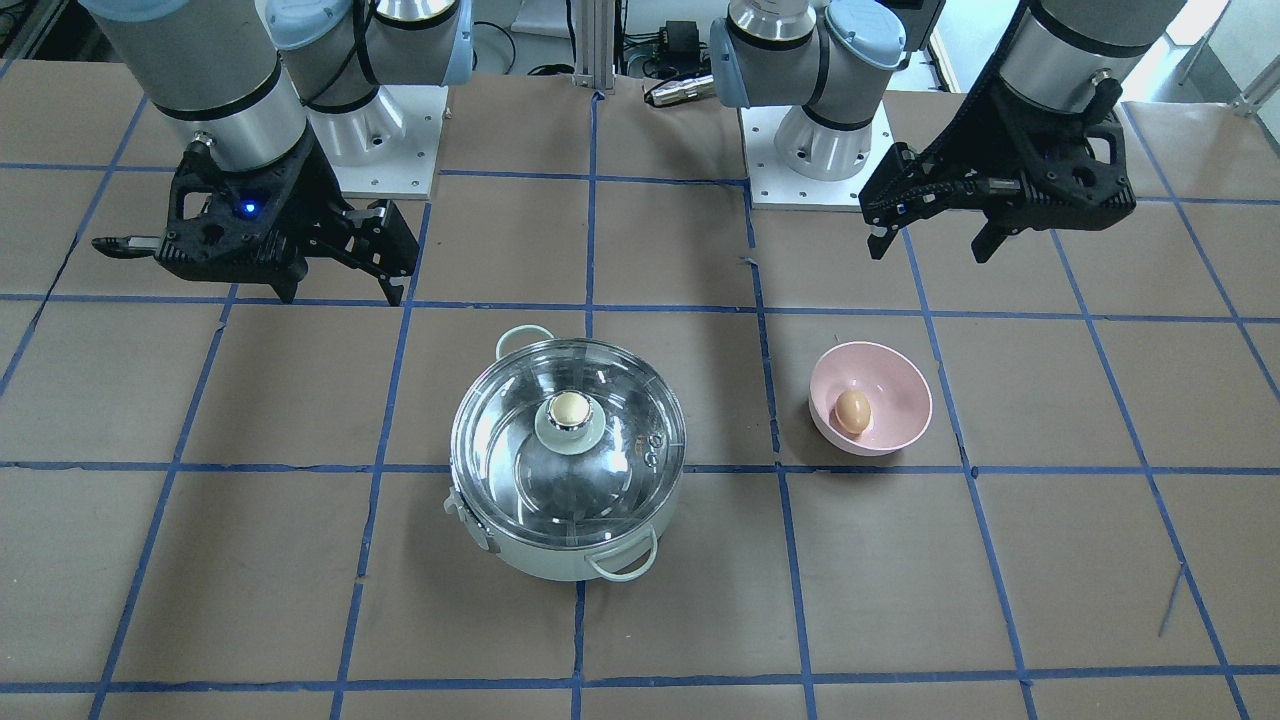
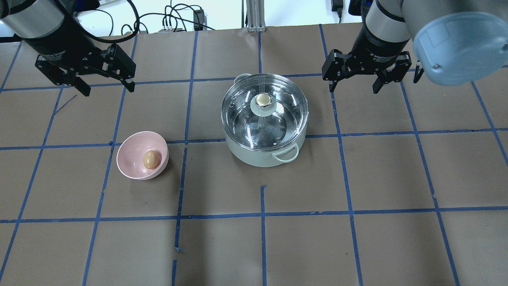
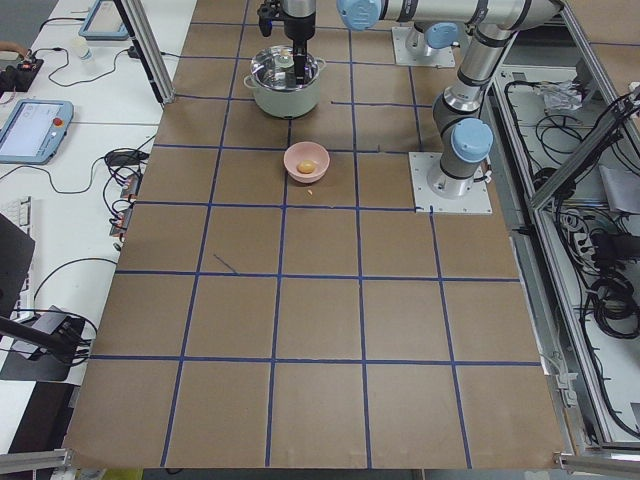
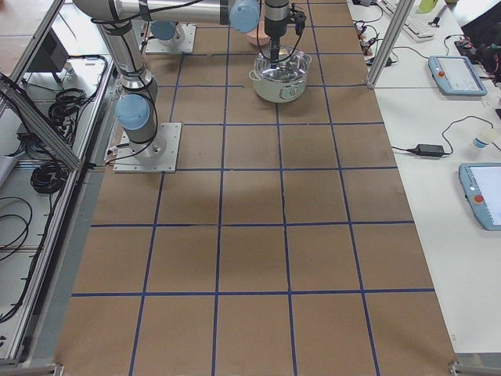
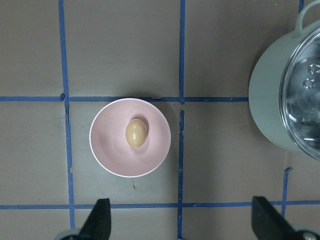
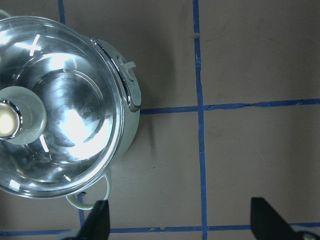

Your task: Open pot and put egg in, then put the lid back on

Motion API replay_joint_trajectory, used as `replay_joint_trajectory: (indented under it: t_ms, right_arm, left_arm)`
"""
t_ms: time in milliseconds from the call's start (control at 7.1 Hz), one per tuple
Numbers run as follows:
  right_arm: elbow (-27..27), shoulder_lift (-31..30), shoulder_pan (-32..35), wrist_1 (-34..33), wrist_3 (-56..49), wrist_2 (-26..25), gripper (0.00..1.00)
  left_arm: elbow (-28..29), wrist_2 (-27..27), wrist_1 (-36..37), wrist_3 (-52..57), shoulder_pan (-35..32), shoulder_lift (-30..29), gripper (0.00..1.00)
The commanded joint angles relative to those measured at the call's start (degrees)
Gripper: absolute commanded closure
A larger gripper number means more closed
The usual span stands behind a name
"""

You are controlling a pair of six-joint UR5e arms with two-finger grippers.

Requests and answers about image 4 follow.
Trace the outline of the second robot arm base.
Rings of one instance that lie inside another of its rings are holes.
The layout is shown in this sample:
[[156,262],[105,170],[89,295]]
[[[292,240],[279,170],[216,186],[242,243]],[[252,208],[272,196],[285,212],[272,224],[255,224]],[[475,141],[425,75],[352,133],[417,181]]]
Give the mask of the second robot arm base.
[[153,21],[150,25],[152,35],[160,41],[162,45],[175,46],[185,40],[185,32],[177,22]]

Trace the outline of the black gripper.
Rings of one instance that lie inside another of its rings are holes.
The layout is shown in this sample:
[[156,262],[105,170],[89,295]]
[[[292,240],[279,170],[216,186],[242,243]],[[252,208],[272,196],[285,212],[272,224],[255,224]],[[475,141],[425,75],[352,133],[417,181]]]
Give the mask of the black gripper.
[[265,0],[265,33],[270,37],[270,67],[279,63],[280,38],[287,32],[289,2],[287,0]]

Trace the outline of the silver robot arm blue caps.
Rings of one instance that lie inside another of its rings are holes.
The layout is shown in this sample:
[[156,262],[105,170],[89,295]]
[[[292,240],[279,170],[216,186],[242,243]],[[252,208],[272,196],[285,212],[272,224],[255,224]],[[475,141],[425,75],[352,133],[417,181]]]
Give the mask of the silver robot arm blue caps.
[[125,95],[116,110],[126,112],[133,123],[121,122],[130,158],[151,161],[164,153],[165,139],[159,134],[155,106],[157,83],[146,68],[132,28],[135,19],[149,24],[201,22],[250,32],[265,23],[270,37],[272,62],[277,62],[280,39],[292,23],[292,6],[287,1],[77,1],[75,5],[99,27],[113,61],[122,76]]

